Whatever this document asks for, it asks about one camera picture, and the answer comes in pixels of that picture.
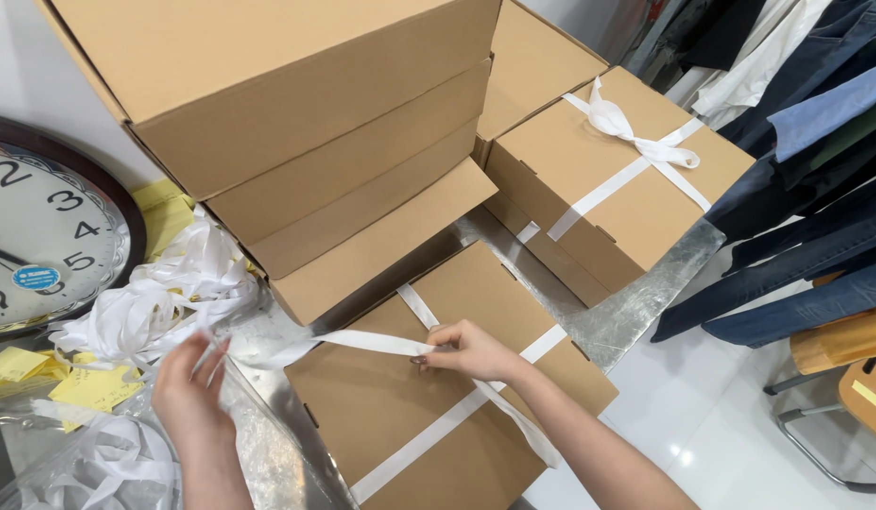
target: metal chair leg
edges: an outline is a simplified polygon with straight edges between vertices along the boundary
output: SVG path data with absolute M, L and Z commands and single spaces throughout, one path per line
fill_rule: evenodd
M 813 456 L 809 450 L 794 437 L 791 432 L 787 429 L 787 423 L 794 421 L 795 419 L 800 419 L 802 417 L 807 417 L 809 415 L 815 415 L 818 413 L 825 413 L 828 411 L 839 411 L 844 410 L 844 406 L 841 404 L 832 404 L 830 406 L 822 406 L 821 408 L 812 408 L 812 409 L 794 409 L 792 411 L 785 411 L 784 413 L 778 415 L 776 417 L 776 422 L 778 423 L 778 428 L 781 429 L 782 434 L 786 436 L 794 446 L 797 446 L 808 459 L 812 462 L 820 471 L 822 471 L 823 475 L 827 476 L 831 481 L 835 482 L 838 485 L 846 487 L 848 490 L 852 492 L 859 493 L 876 493 L 876 484 L 862 484 L 860 482 L 849 482 L 846 480 L 841 480 L 838 476 L 832 474 L 821 462 L 819 459 Z
M 778 395 L 779 393 L 781 393 L 785 389 L 794 388 L 795 386 L 797 386 L 799 384 L 804 384 L 807 381 L 812 381 L 813 379 L 823 377 L 825 374 L 828 374 L 829 372 L 832 372 L 833 370 L 837 370 L 839 368 L 847 368 L 847 365 L 835 366 L 833 368 L 829 368 L 828 370 L 823 370 L 822 372 L 817 372 L 815 374 L 808 374 L 806 376 L 799 375 L 799 376 L 791 377 L 789 379 L 785 379 L 781 382 L 775 383 L 772 386 L 767 386 L 767 387 L 763 388 L 763 392 L 766 393 L 767 395 L 774 397 L 775 395 Z

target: table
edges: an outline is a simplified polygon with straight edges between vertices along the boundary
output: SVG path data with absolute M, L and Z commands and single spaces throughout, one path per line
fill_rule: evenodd
M 558 321 L 586 356 L 608 373 L 721 247 L 725 236 L 707 221 L 698 221 L 646 275 L 587 309 L 510 231 L 479 206 L 309 327 L 300 327 L 289 319 L 275 304 L 270 290 L 264 288 L 257 306 L 229 318 L 217 330 L 232 335 L 230 350 L 239 357 L 275 352 L 289 342 L 306 340 L 341 327 L 401 284 L 479 239 Z M 354 508 L 340 473 L 283 372 L 239 365 L 235 377 L 245 377 L 266 404 L 270 416 L 285 425 L 295 438 L 298 450 L 296 455 L 290 456 L 293 459 L 290 462 L 299 463 L 296 470 L 312 469 L 319 474 L 320 486 L 297 487 L 296 493 L 301 494 L 302 499 L 297 507 Z M 26 409 L 8 408 L 0 403 L 1 432 L 17 475 L 35 462 L 49 445 L 61 442 L 63 436 L 56 428 L 38 427 L 38 420 L 26 419 Z M 525 503 L 521 500 L 518 504 L 523 507 Z

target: kraft shipping box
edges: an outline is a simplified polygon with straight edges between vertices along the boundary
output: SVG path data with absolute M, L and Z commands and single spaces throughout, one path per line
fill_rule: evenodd
M 265 265 L 272 293 L 306 326 L 496 191 L 466 158 L 409 202 L 283 278 L 270 277 L 283 273 L 272 253 Z
M 206 204 L 250 251 L 260 242 L 278 244 L 278 256 L 293 261 L 292 271 L 405 203 L 467 156 L 489 70 L 486 59 Z
M 618 394 L 481 241 L 421 276 L 412 290 L 439 322 L 470 319 L 516 352 L 539 338 L 557 340 L 535 365 L 593 415 Z M 417 341 L 428 334 L 399 295 L 348 329 Z M 411 441 L 425 439 L 426 427 L 466 399 L 473 382 L 451 370 L 419 375 L 409 357 L 329 343 L 285 374 L 363 510 L 506 510 L 546 469 L 513 420 L 489 402 L 448 427 L 395 476 L 374 483 L 369 477 L 363 488 L 361 479 Z M 536 421 L 511 388 L 500 394 Z
M 507 230 L 513 232 L 517 240 L 525 245 L 536 259 L 545 264 L 545 267 L 551 270 L 587 307 L 594 307 L 611 295 L 603 284 L 580 266 L 580 262 L 574 261 L 573 257 L 570 257 L 568 252 L 550 237 L 542 235 L 539 226 L 504 193 L 498 191 L 482 205 L 494 214 Z M 517 260 L 518 249 L 523 249 L 523 246 L 515 243 L 508 253 L 512 261 Z
M 485 111 L 472 158 L 485 168 L 491 142 L 536 110 L 595 78 L 608 64 L 516 0 L 504 0 L 491 40 Z
M 111 112 L 197 200 L 490 54 L 500 0 L 36 0 Z
M 661 170 L 630 140 L 593 127 L 580 110 L 589 109 L 590 83 L 573 94 L 580 108 L 558 100 L 497 139 L 486 173 L 541 235 L 616 292 L 648 271 L 703 215 L 700 203 L 715 203 L 754 160 L 623 68 L 598 83 L 601 100 L 619 107 L 633 136 L 693 151 L 698 166 L 656 161 Z M 686 151 L 675 159 L 693 164 Z

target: clock face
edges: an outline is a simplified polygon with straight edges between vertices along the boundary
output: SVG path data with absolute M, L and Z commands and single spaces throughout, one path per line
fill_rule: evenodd
M 81 314 L 140 261 L 131 215 L 92 179 L 0 142 L 0 336 Z

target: white tile floor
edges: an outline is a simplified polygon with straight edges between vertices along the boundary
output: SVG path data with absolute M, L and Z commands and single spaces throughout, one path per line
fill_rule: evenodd
M 678 300 L 715 281 L 729 262 L 728 250 L 720 251 Z M 789 286 L 744 309 L 807 286 Z M 769 397 L 763 386 L 797 373 L 787 340 L 751 350 L 694 328 L 650 344 L 654 330 L 609 374 L 620 396 L 601 418 L 701 508 L 876 508 L 875 494 L 830 482 L 773 421 L 781 411 L 833 403 L 837 378 Z M 876 437 L 850 415 L 811 416 L 791 427 L 837 474 L 876 482 Z M 538 510 L 597 508 L 566 466 L 547 470 L 524 495 Z

